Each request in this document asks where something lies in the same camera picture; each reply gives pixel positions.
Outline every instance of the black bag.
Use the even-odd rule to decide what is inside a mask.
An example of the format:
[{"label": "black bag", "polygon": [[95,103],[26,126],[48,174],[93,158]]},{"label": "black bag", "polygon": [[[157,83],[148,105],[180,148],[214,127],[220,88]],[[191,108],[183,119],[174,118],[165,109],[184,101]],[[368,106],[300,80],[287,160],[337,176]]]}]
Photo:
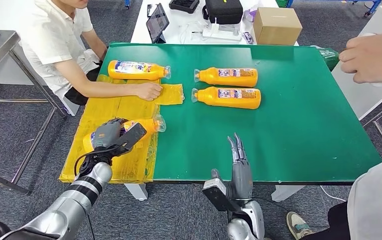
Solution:
[{"label": "black bag", "polygon": [[206,0],[203,7],[203,17],[205,20],[210,19],[213,24],[238,24],[241,22],[242,9],[239,0]]}]

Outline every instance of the cardboard box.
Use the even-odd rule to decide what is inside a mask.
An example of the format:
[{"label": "cardboard box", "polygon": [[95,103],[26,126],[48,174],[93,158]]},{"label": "cardboard box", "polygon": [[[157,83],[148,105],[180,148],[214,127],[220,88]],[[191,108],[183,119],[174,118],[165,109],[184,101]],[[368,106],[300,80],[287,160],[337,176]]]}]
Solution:
[{"label": "cardboard box", "polygon": [[291,45],[303,26],[292,8],[259,7],[254,19],[257,44]]}]

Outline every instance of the gray carpet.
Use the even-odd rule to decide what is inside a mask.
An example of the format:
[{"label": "gray carpet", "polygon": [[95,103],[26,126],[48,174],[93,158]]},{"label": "gray carpet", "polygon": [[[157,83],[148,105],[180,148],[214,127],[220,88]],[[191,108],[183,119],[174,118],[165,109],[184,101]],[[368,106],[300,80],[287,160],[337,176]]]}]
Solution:
[{"label": "gray carpet", "polygon": [[[104,42],[128,42],[131,39],[140,1],[130,10],[121,0],[94,0],[89,12],[94,28]],[[304,26],[301,45],[333,47],[341,51],[347,39],[360,32],[366,11],[341,2],[295,2],[293,7]],[[41,98],[32,86],[0,85],[0,97]],[[50,110],[49,104],[0,103],[0,175],[11,179],[14,168],[24,157],[39,127]],[[30,188],[30,196],[0,187],[0,221],[18,228],[45,210],[66,188],[57,178],[63,167],[83,109],[78,116],[61,119],[55,115],[37,151],[27,166],[20,185]],[[366,128],[382,156],[382,139],[373,126]],[[96,239],[101,240],[225,240],[226,215],[219,213],[201,193],[199,184],[149,184],[149,199],[135,200],[119,184],[109,185],[91,212]],[[326,186],[337,197],[347,198],[350,187]],[[314,230],[327,228],[327,211],[339,201],[327,197],[318,186],[308,186],[286,201],[268,201],[274,191],[271,185],[256,185],[254,196],[263,208],[267,237],[273,240],[293,239],[285,216],[288,211],[300,213]],[[91,239],[84,221],[77,236]]]}]

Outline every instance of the man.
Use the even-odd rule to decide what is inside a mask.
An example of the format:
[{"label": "man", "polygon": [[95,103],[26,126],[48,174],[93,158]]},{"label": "man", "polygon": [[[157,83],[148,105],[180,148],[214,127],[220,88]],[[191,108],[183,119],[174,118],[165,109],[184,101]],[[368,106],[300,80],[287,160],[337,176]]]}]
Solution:
[{"label": "man", "polygon": [[[88,98],[157,98],[162,87],[156,83],[96,82],[107,47],[92,27],[87,4],[88,0],[35,0],[20,31],[23,51],[33,69],[54,94],[78,105],[85,105]],[[81,35],[91,49],[85,50]]]},{"label": "man", "polygon": [[[339,59],[356,83],[382,83],[382,34],[349,40]],[[296,240],[382,240],[382,163],[354,182],[348,202],[331,208],[328,221],[330,228],[313,233],[298,214],[287,215]]]}]

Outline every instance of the green table mat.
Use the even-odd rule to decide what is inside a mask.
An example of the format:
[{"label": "green table mat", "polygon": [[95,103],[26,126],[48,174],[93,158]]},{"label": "green table mat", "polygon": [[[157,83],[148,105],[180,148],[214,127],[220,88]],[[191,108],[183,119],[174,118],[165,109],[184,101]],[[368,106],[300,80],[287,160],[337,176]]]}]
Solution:
[{"label": "green table mat", "polygon": [[[185,101],[161,107],[155,181],[205,181],[217,168],[230,180],[226,139],[242,139],[255,182],[352,182],[381,158],[314,47],[112,43],[111,60],[170,65],[167,84],[183,84]],[[256,68],[257,110],[191,102],[194,69]]]}]

